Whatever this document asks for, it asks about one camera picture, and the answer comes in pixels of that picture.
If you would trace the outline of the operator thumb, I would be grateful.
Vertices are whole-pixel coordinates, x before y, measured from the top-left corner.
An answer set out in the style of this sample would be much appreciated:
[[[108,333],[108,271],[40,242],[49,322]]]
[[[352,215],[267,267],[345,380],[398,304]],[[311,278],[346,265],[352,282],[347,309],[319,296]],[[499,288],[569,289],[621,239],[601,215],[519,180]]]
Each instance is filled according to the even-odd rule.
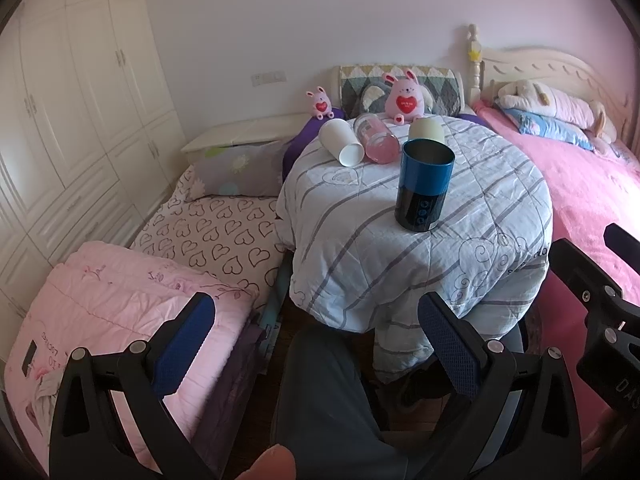
[[[295,480],[296,463],[292,452],[283,445],[273,445],[236,480]]]

